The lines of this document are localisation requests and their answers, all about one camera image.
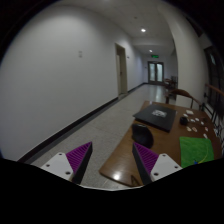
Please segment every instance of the wooden chair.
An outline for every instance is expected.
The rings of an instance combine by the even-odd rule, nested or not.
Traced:
[[[191,98],[192,99],[191,108],[193,106],[193,101],[195,101],[199,105],[199,110],[202,110],[202,104],[185,90],[173,89],[173,90],[169,91],[168,93],[166,93],[165,97],[166,97],[166,103],[167,104],[169,104],[170,95],[180,95],[180,96],[185,96],[185,97]]]
[[[175,89],[177,85],[177,77],[171,76],[171,79],[164,79],[166,89]]]

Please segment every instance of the black laptop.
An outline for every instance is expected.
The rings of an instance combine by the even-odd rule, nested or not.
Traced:
[[[157,104],[151,104],[144,110],[133,115],[136,120],[166,132],[170,132],[175,116],[176,110]]]

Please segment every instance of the glass door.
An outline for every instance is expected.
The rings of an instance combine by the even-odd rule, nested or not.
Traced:
[[[163,62],[148,62],[148,83],[162,85],[164,80]]]

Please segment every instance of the table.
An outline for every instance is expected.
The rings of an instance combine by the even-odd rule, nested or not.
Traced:
[[[168,154],[177,164],[181,166],[181,150],[179,137],[185,136],[204,138],[203,134],[205,133],[208,136],[208,139],[210,139],[212,142],[214,159],[219,159],[222,157],[220,140],[218,137],[216,137],[213,124],[204,111],[151,101],[145,101],[141,110],[152,103],[165,106],[177,111],[172,129],[169,133],[146,125],[152,132],[154,137],[154,145],[151,148],[152,151],[156,152],[157,154]],[[195,123],[190,123],[188,126],[190,128],[196,127],[198,131],[188,132],[186,126],[179,123],[180,117],[182,117],[184,113],[186,114],[186,110],[191,110],[194,112],[194,115],[189,115],[188,118],[198,118],[200,121],[202,121],[201,118],[205,117],[207,121],[204,122],[204,126],[208,127],[208,132],[205,131],[204,126],[200,126]],[[133,121],[133,123],[144,124],[136,120]],[[129,187],[143,186],[134,156],[132,154],[133,143],[134,141],[132,140],[132,128],[130,126],[116,149],[100,168],[99,173],[113,181],[127,185]]]

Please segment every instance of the tiled floor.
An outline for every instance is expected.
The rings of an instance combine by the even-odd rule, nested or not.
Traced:
[[[92,141],[93,153],[90,157],[81,186],[105,190],[124,190],[130,187],[116,183],[99,174],[99,169],[121,141],[145,100],[165,102],[164,87],[143,85],[122,98],[109,109],[90,120],[80,129],[71,133],[57,145],[32,162],[41,167],[58,152],[67,153],[72,149]]]

